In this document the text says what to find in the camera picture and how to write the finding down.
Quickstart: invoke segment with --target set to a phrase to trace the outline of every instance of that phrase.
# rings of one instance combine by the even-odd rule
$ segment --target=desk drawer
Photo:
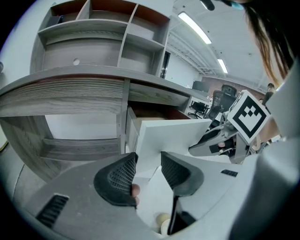
[[[137,146],[143,121],[147,120],[183,120],[191,119],[184,113],[165,105],[129,103],[126,120],[126,141],[131,152]]]

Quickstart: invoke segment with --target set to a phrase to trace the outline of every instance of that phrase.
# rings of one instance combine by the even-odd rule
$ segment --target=fluorescent light
[[[223,72],[228,73],[226,66],[224,64],[224,61],[222,59],[218,59],[219,64],[221,65],[221,68],[223,70]]]
[[[206,36],[203,30],[186,13],[180,13],[178,17],[181,18],[187,25],[189,25],[206,44],[211,44],[208,36]]]
[[[201,2],[201,3],[202,3],[202,5],[203,5],[203,6],[206,8],[206,10],[208,10],[208,9],[207,9],[207,7],[205,6],[205,4],[204,4],[202,1],[200,1],[200,2]]]

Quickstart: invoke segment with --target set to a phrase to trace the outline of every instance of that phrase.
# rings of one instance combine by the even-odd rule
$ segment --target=finger
[[[137,184],[132,184],[132,187],[131,187],[131,195],[133,197],[136,197],[139,195],[141,189],[140,189],[140,186],[137,185]]]
[[[135,202],[136,202],[136,205],[139,205],[140,199],[138,197],[135,197]]]

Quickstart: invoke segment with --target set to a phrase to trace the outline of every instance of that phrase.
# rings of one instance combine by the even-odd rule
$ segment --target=long brown hair
[[[291,40],[291,37],[295,36],[289,35],[288,27],[290,26],[286,24],[288,22],[287,14],[284,13],[284,9],[279,9],[278,3],[270,0],[254,0],[244,3],[243,6],[248,24],[255,34],[255,41],[267,75],[278,86],[279,81],[275,77],[272,67],[271,48],[282,78],[287,75],[297,54]]]

